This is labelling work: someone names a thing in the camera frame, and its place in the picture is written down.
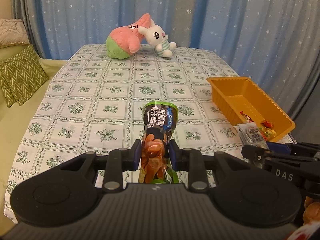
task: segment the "table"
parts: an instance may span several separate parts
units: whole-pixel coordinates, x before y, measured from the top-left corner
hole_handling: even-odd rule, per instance
[[[5,195],[4,214],[16,222],[10,194],[25,179],[86,151],[106,155],[131,147],[143,136],[142,108],[153,100],[170,101],[179,109],[172,136],[180,148],[204,155],[224,151],[238,158],[241,140],[211,101],[207,77],[238,76],[214,52],[177,47],[161,58],[149,45],[126,60],[106,56],[104,44],[84,45],[52,79],[46,95],[17,150]],[[287,135],[280,142],[292,143]],[[99,172],[100,187],[104,171]],[[124,185],[138,181],[139,170],[123,173]],[[178,173],[187,183],[186,172]],[[208,171],[209,183],[214,186]]]

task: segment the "patrick star plush toy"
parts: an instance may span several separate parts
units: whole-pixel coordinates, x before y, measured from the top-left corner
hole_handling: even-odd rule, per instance
[[[107,56],[124,59],[140,49],[144,36],[138,32],[138,27],[150,27],[150,14],[145,13],[133,24],[114,29],[106,40]]]

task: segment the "snack can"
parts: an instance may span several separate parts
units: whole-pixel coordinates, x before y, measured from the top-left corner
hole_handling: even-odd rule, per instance
[[[147,103],[142,112],[144,133],[139,183],[178,183],[169,158],[169,140],[177,125],[178,108],[169,102]]]

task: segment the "plush toy ear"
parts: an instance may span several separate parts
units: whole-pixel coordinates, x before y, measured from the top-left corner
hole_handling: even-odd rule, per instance
[[[142,26],[138,27],[138,33],[142,34],[143,36],[145,36],[147,34],[148,29]]]

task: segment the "white bunny plush toy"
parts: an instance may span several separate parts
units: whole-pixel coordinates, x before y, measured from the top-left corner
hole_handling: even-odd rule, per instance
[[[168,35],[165,35],[164,30],[159,26],[155,25],[155,22],[151,20],[150,27],[139,26],[138,32],[142,34],[147,42],[151,46],[156,46],[156,51],[160,57],[171,57],[172,51],[177,44],[175,42],[168,42]]]

